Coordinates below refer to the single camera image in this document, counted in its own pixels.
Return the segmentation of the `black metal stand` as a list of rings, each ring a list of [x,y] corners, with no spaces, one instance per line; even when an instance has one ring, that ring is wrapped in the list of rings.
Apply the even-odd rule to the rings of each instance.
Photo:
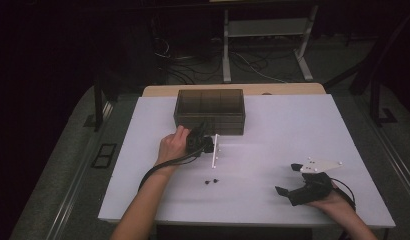
[[[377,80],[371,82],[371,93],[370,93],[370,117],[373,122],[381,127],[383,124],[387,123],[397,123],[397,119],[393,113],[388,108],[380,107],[380,93],[381,93],[381,83]]]
[[[95,131],[98,131],[103,123],[103,98],[115,101],[118,98],[118,89],[118,82],[112,75],[97,74],[94,77]]]

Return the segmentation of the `person's left hand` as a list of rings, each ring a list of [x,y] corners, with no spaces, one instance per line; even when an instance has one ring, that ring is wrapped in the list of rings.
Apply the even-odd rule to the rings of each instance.
[[[162,164],[185,156],[186,139],[189,133],[189,129],[183,126],[178,126],[174,133],[165,136],[160,141],[158,157],[155,164]]]

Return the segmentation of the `smoky transparent drawer box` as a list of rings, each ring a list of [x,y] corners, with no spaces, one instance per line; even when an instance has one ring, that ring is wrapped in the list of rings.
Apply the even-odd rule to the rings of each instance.
[[[243,116],[246,120],[245,101],[242,89],[180,90],[173,117],[176,116]],[[207,123],[207,135],[243,135],[244,123]],[[182,125],[193,129],[201,123]]]

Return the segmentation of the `light wooden table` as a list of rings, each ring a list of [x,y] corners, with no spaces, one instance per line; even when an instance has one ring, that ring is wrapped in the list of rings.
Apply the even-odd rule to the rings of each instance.
[[[148,86],[143,97],[172,97],[180,90],[242,89],[245,95],[312,95],[325,94],[319,83],[206,84]]]

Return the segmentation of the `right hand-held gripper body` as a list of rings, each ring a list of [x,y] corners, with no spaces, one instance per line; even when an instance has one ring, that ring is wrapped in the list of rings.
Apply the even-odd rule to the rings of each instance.
[[[329,160],[315,160],[309,158],[303,164],[301,171],[305,185],[289,192],[288,199],[293,206],[303,205],[326,197],[332,188],[328,170],[340,168],[342,162]]]

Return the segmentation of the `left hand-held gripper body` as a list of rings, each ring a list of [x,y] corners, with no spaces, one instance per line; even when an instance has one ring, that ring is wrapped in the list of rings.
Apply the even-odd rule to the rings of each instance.
[[[211,168],[216,168],[219,153],[219,135],[214,137],[201,134],[198,128],[191,130],[186,141],[186,151],[190,156],[199,157],[202,153],[211,153]]]

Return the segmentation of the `white metal stand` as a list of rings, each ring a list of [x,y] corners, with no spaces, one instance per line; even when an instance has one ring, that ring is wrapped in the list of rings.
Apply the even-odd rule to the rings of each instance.
[[[299,69],[306,81],[313,76],[305,60],[305,51],[311,36],[318,6],[311,8],[306,18],[284,18],[265,20],[230,20],[229,11],[224,11],[222,71],[223,82],[231,82],[229,39],[239,37],[300,36],[300,46],[294,51]]]

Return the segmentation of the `person's right hand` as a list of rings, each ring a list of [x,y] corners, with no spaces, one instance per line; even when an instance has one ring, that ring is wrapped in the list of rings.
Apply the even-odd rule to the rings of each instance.
[[[326,197],[307,203],[307,206],[314,207],[331,217],[343,216],[348,212],[355,211],[347,200],[347,195],[334,182],[332,182],[331,191]]]

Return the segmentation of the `metal floor rail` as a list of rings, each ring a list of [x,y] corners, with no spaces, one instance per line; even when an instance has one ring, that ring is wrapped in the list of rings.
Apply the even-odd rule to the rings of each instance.
[[[378,138],[378,141],[381,143],[383,151],[388,156],[389,163],[392,165],[407,193],[410,195],[410,170],[405,165],[392,141],[388,138],[388,135],[383,129],[383,125],[371,118],[369,113],[369,105],[366,103],[366,101],[362,97],[355,97],[354,100],[361,113],[364,115],[366,122],[372,128],[373,132]]]
[[[89,137],[89,141],[83,149],[83,155],[78,161],[75,175],[71,181],[68,191],[60,204],[59,211],[54,218],[53,224],[47,234],[46,240],[61,240],[64,229],[67,225],[68,219],[73,210],[74,204],[77,201],[78,195],[81,191],[82,181],[91,163],[91,156],[94,148],[100,141],[103,135],[103,130],[99,128],[95,130]]]

